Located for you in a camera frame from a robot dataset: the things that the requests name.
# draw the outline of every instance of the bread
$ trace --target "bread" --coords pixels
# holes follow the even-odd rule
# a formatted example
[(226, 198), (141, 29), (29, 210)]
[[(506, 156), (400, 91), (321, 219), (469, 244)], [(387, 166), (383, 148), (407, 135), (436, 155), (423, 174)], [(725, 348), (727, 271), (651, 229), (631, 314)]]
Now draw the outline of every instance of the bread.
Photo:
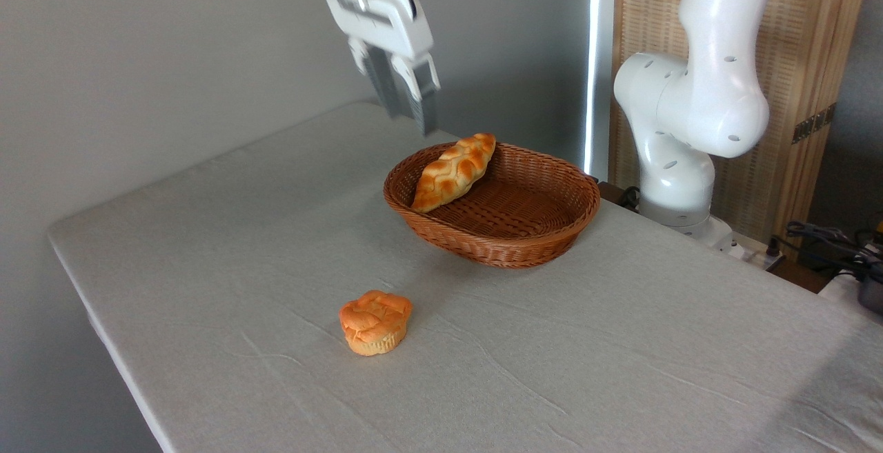
[(465, 195), (488, 170), (495, 148), (496, 138), (492, 134), (460, 139), (423, 169), (410, 207), (426, 213)]
[(390, 352), (407, 334), (410, 300), (370, 290), (340, 309), (340, 326), (350, 349), (372, 356)]

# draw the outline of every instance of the white tablecloth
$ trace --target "white tablecloth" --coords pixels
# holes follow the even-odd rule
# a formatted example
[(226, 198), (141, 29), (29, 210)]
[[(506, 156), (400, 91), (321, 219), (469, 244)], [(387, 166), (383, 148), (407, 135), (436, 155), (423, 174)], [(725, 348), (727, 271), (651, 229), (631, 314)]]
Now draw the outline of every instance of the white tablecloth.
[[(166, 451), (880, 451), (883, 328), (605, 202), (532, 270), (384, 202), (422, 139), (350, 105), (54, 225)], [(364, 358), (337, 311), (414, 303)]]

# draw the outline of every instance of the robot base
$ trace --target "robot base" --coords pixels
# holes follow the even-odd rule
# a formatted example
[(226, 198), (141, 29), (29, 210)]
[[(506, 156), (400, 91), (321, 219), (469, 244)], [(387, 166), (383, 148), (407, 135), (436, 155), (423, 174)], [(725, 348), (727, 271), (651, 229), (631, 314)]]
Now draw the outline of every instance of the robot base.
[(733, 230), (725, 223), (725, 221), (722, 221), (717, 217), (709, 215), (706, 217), (706, 220), (700, 221), (700, 223), (697, 224), (682, 227), (669, 227), (672, 230), (684, 234), (684, 236), (690, 236), (693, 239), (696, 239), (698, 242), (703, 243), (703, 245), (710, 248), (725, 252), (728, 255), (733, 255), (735, 258), (742, 257), (741, 247), (739, 247), (735, 242), (735, 239), (733, 239)]

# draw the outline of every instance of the wooden panel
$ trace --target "wooden panel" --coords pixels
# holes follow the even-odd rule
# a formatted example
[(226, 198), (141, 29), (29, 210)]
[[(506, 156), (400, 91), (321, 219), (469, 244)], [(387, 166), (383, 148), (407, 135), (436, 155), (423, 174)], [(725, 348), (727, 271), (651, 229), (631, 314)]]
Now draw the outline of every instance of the wooden panel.
[[(679, 1), (617, 0), (616, 68), (639, 51), (686, 57)], [(808, 211), (826, 130), (798, 145), (791, 139), (795, 125), (836, 98), (858, 4), (860, 0), (767, 4), (757, 35), (757, 78), (769, 101), (769, 126), (748, 154), (713, 159), (717, 176), (712, 212), (745, 236), (766, 241), (786, 217)], [(611, 123), (611, 179), (619, 187), (637, 185), (634, 140), (618, 105)]]

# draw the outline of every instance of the brown wicker basket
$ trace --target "brown wicker basket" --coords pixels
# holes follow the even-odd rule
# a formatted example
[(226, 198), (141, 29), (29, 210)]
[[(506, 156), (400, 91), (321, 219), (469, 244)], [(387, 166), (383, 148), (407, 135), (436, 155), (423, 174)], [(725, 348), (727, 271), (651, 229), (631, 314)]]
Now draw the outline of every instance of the brown wicker basket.
[(598, 211), (592, 177), (559, 158), (498, 143), (488, 172), (466, 196), (420, 214), (410, 208), (417, 180), (453, 143), (430, 146), (389, 172), (384, 198), (441, 249), (499, 268), (536, 267), (571, 248)]

